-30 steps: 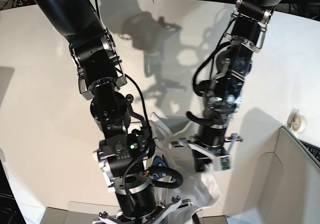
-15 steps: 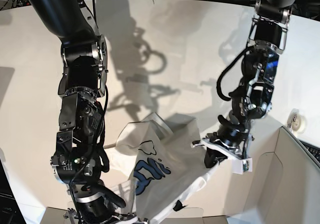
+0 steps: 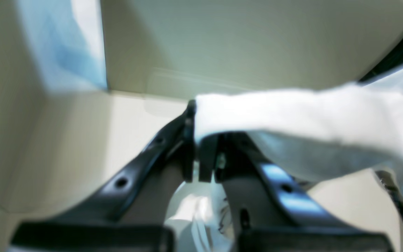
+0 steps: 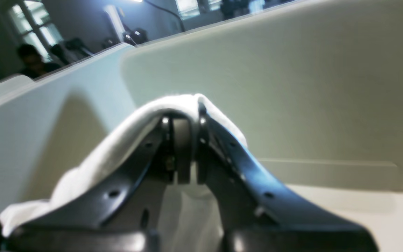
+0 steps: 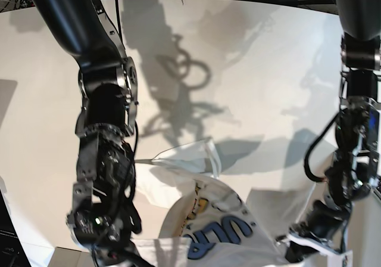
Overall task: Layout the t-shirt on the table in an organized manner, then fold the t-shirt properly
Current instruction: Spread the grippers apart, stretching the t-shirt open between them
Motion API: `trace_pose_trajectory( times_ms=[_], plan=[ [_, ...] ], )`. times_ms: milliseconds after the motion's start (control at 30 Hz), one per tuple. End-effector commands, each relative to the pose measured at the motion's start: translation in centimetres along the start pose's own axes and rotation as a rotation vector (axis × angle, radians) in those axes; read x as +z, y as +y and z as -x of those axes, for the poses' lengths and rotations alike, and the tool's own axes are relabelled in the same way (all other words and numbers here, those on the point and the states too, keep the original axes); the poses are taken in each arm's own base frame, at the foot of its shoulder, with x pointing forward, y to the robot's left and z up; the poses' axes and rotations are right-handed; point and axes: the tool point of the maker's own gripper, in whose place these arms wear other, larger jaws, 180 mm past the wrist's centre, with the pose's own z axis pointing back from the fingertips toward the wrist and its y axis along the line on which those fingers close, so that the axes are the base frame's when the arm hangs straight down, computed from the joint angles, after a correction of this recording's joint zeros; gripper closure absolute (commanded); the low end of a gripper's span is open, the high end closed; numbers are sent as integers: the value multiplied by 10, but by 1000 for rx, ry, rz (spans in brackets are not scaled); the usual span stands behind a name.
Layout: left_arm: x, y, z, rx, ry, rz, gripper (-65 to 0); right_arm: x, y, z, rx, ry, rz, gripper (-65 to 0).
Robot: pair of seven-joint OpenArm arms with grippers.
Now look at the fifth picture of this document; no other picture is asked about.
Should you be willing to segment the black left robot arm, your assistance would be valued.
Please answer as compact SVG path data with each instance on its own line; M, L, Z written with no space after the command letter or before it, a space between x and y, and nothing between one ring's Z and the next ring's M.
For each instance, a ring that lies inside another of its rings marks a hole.
M378 184L380 103L380 0L336 0L343 28L339 110L329 126L338 145L324 176L307 178L326 182L329 198L315 201L305 222L293 226L291 242L302 246L327 243L338 230L346 230L352 204L366 198Z

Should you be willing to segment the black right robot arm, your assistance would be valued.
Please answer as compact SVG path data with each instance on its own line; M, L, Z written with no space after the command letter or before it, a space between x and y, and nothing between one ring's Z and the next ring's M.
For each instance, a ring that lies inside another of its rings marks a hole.
M146 266L132 242L142 230L136 187L138 82L135 64L101 0L32 0L79 66L82 107L76 181L67 225L96 266Z

